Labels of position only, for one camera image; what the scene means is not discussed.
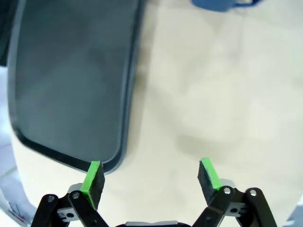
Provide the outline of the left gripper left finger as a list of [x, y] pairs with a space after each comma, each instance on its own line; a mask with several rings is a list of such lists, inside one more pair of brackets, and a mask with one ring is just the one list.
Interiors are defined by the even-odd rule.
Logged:
[[61, 198], [55, 194], [41, 198], [31, 226], [67, 227], [79, 220], [84, 227], [107, 227], [97, 211], [104, 184], [102, 163], [92, 161], [83, 183], [70, 186]]

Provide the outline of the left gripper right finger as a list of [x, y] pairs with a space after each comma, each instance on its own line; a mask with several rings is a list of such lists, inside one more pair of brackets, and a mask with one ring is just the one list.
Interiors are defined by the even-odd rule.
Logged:
[[276, 227], [276, 221], [263, 192], [245, 192], [223, 185], [209, 158], [199, 161], [198, 180], [207, 207], [196, 220], [197, 227], [218, 227], [225, 217], [234, 217], [241, 227]]

